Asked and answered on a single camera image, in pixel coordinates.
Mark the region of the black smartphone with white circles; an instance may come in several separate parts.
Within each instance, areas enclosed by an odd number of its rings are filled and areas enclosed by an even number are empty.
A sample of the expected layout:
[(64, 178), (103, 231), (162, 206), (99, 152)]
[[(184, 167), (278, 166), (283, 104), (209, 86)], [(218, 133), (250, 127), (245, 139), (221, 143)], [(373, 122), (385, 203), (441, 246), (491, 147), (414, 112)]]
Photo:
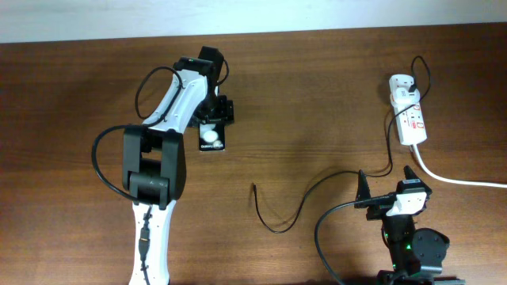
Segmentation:
[(224, 151), (225, 148), (225, 126), (223, 124), (199, 125), (199, 150), (201, 152)]

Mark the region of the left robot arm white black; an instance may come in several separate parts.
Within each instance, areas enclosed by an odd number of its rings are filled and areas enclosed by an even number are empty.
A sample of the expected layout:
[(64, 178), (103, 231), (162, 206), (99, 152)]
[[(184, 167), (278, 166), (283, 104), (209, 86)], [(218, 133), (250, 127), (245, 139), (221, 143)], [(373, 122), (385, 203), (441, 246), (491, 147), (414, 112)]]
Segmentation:
[(122, 180), (135, 217), (131, 284), (170, 283), (170, 223), (186, 182), (184, 133), (197, 128), (203, 152), (225, 149), (225, 127), (234, 122), (233, 102), (219, 92), (227, 68), (214, 47), (180, 58), (169, 68), (173, 81), (159, 106), (124, 132)]

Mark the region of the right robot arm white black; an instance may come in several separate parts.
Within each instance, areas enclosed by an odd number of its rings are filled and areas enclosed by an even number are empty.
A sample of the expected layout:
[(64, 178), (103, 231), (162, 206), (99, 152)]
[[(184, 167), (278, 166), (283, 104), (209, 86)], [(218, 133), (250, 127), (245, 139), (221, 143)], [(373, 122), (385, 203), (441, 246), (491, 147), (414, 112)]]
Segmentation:
[(465, 284), (464, 279), (442, 277), (443, 261), (450, 239), (430, 228), (416, 228), (414, 217), (426, 209), (432, 189), (407, 165), (405, 178), (393, 192), (373, 197), (367, 176), (360, 171), (355, 208), (367, 210), (368, 221), (382, 222), (382, 235), (392, 269), (381, 270), (376, 282), (382, 285)]

